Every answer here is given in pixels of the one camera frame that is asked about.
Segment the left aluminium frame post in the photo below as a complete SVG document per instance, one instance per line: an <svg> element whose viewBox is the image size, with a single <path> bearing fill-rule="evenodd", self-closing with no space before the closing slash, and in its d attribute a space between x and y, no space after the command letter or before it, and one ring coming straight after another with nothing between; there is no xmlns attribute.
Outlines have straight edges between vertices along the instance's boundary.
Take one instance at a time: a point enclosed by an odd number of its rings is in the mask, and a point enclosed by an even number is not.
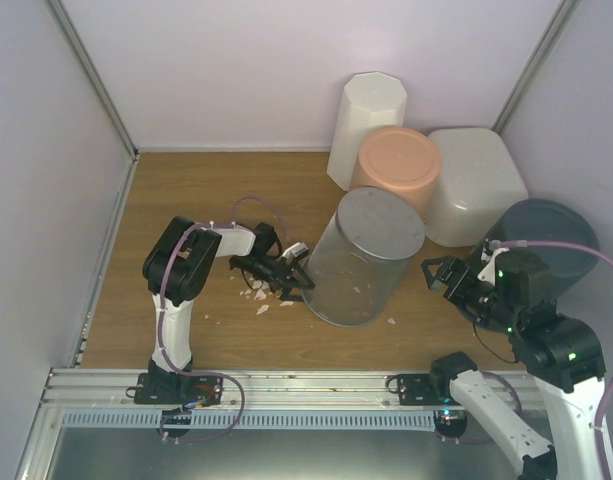
<svg viewBox="0 0 613 480"><path fill-rule="evenodd" d="M77 63L87 78L89 85L98 98L117 137L121 141L124 149L129 154L131 160L136 162L138 160L139 150L133 142L123 120L121 119L120 114L100 74L98 73L91 56L88 53L71 16L65 8L64 3L60 0L46 0L45 4L53 16L56 25L63 35L67 45L74 54Z"/></svg>

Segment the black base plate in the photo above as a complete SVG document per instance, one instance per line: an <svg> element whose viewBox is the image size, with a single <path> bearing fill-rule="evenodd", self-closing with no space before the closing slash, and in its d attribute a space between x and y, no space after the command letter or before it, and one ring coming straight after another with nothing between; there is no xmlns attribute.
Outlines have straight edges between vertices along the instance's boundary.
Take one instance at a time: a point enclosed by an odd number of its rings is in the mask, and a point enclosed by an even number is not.
<svg viewBox="0 0 613 480"><path fill-rule="evenodd" d="M400 373L386 378L386 390L401 406L456 407L449 391L449 378L441 373Z"/></svg>
<svg viewBox="0 0 613 480"><path fill-rule="evenodd" d="M223 381L215 376L184 376L173 372L146 372L126 396L140 405L212 406L221 402Z"/></svg>

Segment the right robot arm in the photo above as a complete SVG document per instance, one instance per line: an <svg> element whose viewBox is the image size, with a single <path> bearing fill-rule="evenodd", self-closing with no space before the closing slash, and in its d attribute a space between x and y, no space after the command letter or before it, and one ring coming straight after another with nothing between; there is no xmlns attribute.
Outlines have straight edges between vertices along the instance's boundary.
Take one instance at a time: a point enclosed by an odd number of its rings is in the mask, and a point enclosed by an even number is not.
<svg viewBox="0 0 613 480"><path fill-rule="evenodd" d="M583 321L558 313L549 266L529 250L500 248L480 272L454 256L427 259L421 268L428 288L442 290L473 324L506 334L542 397L552 438L534 433L463 352L432 362L433 400L465 408L520 479L613 479L600 341Z"/></svg>

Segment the dark teal plastic bin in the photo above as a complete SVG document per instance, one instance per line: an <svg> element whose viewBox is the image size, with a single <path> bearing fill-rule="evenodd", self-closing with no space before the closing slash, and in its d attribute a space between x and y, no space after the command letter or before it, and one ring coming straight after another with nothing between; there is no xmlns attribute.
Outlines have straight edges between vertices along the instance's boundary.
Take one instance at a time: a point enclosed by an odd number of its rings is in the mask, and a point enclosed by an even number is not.
<svg viewBox="0 0 613 480"><path fill-rule="evenodd" d="M556 241L597 250L599 240L587 220L571 208L548 199L531 198L509 207L473 246L465 262L479 272L487 240ZM553 276L553 297L562 296L597 264L591 254L572 249L532 247L531 252L549 266Z"/></svg>

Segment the aluminium corner frame post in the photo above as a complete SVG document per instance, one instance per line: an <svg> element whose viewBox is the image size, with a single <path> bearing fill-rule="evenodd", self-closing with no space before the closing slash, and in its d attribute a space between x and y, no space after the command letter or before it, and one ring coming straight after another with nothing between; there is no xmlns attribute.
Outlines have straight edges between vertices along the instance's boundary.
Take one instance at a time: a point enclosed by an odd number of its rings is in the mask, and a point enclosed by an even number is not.
<svg viewBox="0 0 613 480"><path fill-rule="evenodd" d="M554 13L539 37L535 48L522 68L492 126L492 130L498 135L502 136L507 129L523 98L529 92L530 87L581 4L581 0L562 0L558 2Z"/></svg>

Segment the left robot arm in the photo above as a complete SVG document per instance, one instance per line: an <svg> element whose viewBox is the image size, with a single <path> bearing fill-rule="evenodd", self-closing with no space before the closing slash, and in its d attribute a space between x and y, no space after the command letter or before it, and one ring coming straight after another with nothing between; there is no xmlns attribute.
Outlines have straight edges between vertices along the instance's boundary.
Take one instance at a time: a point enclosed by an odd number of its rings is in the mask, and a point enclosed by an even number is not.
<svg viewBox="0 0 613 480"><path fill-rule="evenodd" d="M192 365L192 308L217 258L226 257L230 269L267 283L281 300L296 301L294 290L315 288L303 267L308 256L302 242L283 248L275 229L266 223L249 229L235 222L200 224L174 217L142 268L156 312L155 348L148 372L161 375L158 393L171 404L191 395L192 380L181 371Z"/></svg>

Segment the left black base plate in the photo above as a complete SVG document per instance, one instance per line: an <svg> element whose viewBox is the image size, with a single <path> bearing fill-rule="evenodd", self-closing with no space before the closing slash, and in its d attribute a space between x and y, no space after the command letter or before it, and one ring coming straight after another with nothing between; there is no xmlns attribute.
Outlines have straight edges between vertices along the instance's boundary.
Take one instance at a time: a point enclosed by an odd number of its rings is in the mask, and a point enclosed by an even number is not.
<svg viewBox="0 0 613 480"><path fill-rule="evenodd" d="M184 376L173 372L146 372L126 396L140 405L212 406L221 402L223 381L215 376Z"/></svg>

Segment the peach plastic waste bin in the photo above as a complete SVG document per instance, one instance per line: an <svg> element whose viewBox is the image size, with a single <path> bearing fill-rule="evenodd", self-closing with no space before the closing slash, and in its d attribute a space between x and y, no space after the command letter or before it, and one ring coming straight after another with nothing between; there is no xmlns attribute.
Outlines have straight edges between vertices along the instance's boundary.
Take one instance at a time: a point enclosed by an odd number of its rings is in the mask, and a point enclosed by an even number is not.
<svg viewBox="0 0 613 480"><path fill-rule="evenodd" d="M404 127L381 127L362 140L350 189L372 186L394 193L425 221L441 169L440 151L429 137Z"/></svg>

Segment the grey translucent bin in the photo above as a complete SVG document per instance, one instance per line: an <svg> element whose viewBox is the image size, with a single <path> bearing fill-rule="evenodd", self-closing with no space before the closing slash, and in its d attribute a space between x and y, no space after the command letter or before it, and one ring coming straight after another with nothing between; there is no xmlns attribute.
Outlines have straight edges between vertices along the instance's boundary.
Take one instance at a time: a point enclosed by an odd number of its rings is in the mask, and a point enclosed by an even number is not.
<svg viewBox="0 0 613 480"><path fill-rule="evenodd" d="M421 217L402 198L377 187L347 192L305 263L314 288L302 291L304 303L338 327L373 322L424 241Z"/></svg>

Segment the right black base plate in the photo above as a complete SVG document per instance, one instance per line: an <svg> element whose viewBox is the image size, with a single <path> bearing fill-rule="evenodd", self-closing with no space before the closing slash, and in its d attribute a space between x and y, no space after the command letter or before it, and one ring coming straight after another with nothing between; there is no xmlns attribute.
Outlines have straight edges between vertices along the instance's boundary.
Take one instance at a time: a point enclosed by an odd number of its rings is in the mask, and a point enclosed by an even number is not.
<svg viewBox="0 0 613 480"><path fill-rule="evenodd" d="M449 391L449 378L441 373L400 373L386 378L386 390L401 406L456 407Z"/></svg>

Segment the white faceted bin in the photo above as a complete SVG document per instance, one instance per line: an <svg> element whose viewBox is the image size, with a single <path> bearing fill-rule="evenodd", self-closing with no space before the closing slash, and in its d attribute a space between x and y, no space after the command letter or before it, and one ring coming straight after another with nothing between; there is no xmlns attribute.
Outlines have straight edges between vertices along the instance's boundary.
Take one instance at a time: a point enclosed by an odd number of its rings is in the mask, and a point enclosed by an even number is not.
<svg viewBox="0 0 613 480"><path fill-rule="evenodd" d="M364 137L385 126L403 124L407 93L402 83L381 72L353 76L344 86L337 115L328 176L348 191Z"/></svg>

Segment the aluminium front rail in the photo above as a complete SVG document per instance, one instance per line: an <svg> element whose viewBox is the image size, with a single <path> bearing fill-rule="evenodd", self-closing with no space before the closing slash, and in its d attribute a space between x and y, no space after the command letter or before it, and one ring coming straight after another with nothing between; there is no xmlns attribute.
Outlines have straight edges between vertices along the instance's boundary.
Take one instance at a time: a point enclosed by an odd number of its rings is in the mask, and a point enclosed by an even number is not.
<svg viewBox="0 0 613 480"><path fill-rule="evenodd" d="M137 384L137 369L55 369L41 404L72 408L132 408L126 390ZM402 406L387 384L391 371L225 372L243 386L245 405L253 410L397 410Z"/></svg>

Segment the translucent white plastic tub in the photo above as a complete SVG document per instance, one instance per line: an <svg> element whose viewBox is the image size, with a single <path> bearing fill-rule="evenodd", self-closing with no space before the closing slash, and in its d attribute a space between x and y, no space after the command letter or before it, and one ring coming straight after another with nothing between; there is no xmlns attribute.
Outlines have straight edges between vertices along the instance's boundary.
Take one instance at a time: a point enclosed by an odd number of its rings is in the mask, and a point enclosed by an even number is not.
<svg viewBox="0 0 613 480"><path fill-rule="evenodd" d="M442 170L427 208L426 237L450 248L476 245L514 204L528 198L504 141L486 128L432 132Z"/></svg>

